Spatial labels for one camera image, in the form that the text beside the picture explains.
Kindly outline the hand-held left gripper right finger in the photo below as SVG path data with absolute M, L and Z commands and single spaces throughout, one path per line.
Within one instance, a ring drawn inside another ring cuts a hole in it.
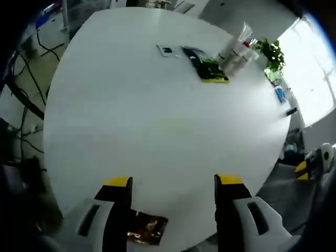
M 218 251 L 289 251 L 296 242 L 281 215 L 240 177 L 214 175 Z

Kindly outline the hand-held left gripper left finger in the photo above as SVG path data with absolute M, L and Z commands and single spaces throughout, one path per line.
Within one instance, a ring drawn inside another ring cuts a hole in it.
M 107 180 L 65 217 L 65 251 L 127 251 L 132 177 Z

